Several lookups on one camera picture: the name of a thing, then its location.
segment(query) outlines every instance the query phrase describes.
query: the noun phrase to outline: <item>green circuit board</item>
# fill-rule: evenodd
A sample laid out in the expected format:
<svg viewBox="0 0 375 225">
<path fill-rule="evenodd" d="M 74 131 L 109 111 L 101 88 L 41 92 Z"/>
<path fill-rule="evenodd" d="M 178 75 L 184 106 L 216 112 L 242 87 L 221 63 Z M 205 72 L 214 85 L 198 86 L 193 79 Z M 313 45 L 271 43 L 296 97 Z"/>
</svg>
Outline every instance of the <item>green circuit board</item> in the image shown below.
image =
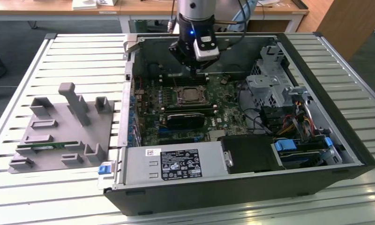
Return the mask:
<svg viewBox="0 0 375 225">
<path fill-rule="evenodd" d="M 208 76 L 205 88 L 205 98 L 208 102 L 217 105 L 214 116 L 206 116 L 204 126 L 197 129 L 173 130 L 166 129 L 161 123 L 161 113 L 158 112 L 161 104 L 158 101 L 158 90 L 174 89 L 174 87 L 161 87 L 158 83 L 150 81 L 145 85 L 145 97 L 140 109 L 140 121 L 144 121 L 141 128 L 142 146 L 158 145 L 160 141 L 192 138 L 194 142 L 208 142 L 208 133 L 212 130 L 224 130 L 225 135 L 246 134 L 246 123 L 242 113 L 236 103 L 236 81 L 221 84 L 222 77 L 218 75 Z"/>
</svg>

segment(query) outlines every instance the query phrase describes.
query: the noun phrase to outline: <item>barcode sticker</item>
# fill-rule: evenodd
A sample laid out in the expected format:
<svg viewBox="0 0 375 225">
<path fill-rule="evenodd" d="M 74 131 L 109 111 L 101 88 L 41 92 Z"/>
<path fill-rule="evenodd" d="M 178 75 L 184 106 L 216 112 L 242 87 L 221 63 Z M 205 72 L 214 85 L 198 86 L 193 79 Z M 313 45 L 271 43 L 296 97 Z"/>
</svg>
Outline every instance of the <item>barcode sticker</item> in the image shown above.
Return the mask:
<svg viewBox="0 0 375 225">
<path fill-rule="evenodd" d="M 145 149 L 145 156 L 158 156 L 161 149 Z"/>
<path fill-rule="evenodd" d="M 116 14 L 116 12 L 110 12 L 110 11 L 100 11 L 100 14 Z"/>
</svg>

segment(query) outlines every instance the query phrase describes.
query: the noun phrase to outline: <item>motherboard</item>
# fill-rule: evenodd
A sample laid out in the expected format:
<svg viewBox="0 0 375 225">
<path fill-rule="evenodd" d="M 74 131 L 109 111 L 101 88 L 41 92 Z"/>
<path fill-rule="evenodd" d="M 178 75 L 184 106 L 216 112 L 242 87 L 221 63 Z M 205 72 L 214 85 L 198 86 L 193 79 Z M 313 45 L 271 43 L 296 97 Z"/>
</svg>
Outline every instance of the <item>motherboard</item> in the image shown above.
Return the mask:
<svg viewBox="0 0 375 225">
<path fill-rule="evenodd" d="M 238 82 L 220 74 L 137 80 L 141 145 L 209 142 L 249 133 L 236 102 Z"/>
</svg>

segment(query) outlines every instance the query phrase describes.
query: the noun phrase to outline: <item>table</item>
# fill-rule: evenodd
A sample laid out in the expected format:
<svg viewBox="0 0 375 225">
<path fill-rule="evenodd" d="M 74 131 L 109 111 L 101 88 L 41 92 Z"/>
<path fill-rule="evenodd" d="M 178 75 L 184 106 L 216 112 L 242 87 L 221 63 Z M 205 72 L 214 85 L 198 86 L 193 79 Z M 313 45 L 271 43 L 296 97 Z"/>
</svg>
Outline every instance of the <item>table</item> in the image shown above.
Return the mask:
<svg viewBox="0 0 375 225">
<path fill-rule="evenodd" d="M 0 0 L 0 21 L 118 20 L 120 5 L 72 10 L 72 0 Z"/>
<path fill-rule="evenodd" d="M 287 34 L 287 37 L 375 157 L 375 93 L 323 37 L 312 33 Z M 311 196 L 142 217 L 121 215 L 101 195 L 94 167 L 9 174 L 7 162 L 31 115 L 27 105 L 37 96 L 47 96 L 53 103 L 63 102 L 55 93 L 61 82 L 73 82 L 76 92 L 86 101 L 96 96 L 116 101 L 108 159 L 117 157 L 125 72 L 122 41 L 122 34 L 66 34 L 43 40 L 0 119 L 0 224 L 375 223 L 375 169 Z M 301 84 L 293 67 L 289 70 Z"/>
<path fill-rule="evenodd" d="M 265 20 L 288 20 L 285 31 L 295 32 L 308 10 L 299 9 L 291 0 L 283 0 L 283 3 L 283 7 L 264 8 Z M 70 5 L 72 0 L 0 0 L 0 21 L 118 20 L 122 32 L 129 33 L 130 20 L 168 20 L 172 2 L 117 0 L 114 6 L 74 11 Z M 250 20 L 261 19 L 257 7 Z"/>
<path fill-rule="evenodd" d="M 299 9 L 291 0 L 281 0 L 284 6 L 272 8 L 256 7 L 249 20 L 288 20 L 285 32 L 295 32 L 301 22 L 303 16 L 308 14 L 307 9 Z M 172 0 L 122 0 L 120 9 L 120 26 L 124 33 L 129 33 L 130 20 L 169 20 Z"/>
</svg>

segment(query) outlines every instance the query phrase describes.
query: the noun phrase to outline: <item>white sticker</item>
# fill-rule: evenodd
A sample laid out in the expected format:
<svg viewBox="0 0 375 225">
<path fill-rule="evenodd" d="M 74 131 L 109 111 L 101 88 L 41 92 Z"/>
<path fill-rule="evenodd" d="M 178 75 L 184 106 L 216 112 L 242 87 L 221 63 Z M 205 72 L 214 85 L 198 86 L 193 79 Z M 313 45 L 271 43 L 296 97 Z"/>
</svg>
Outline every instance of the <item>white sticker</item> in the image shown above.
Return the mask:
<svg viewBox="0 0 375 225">
<path fill-rule="evenodd" d="M 190 173 L 198 173 L 201 170 L 190 170 Z"/>
<path fill-rule="evenodd" d="M 145 149 L 145 156 L 158 156 L 161 149 Z"/>
<path fill-rule="evenodd" d="M 202 42 L 209 42 L 210 41 L 210 36 L 200 37 L 200 39 L 201 39 Z"/>
<path fill-rule="evenodd" d="M 116 14 L 116 12 L 110 12 L 110 11 L 100 11 L 100 14 Z"/>
</svg>

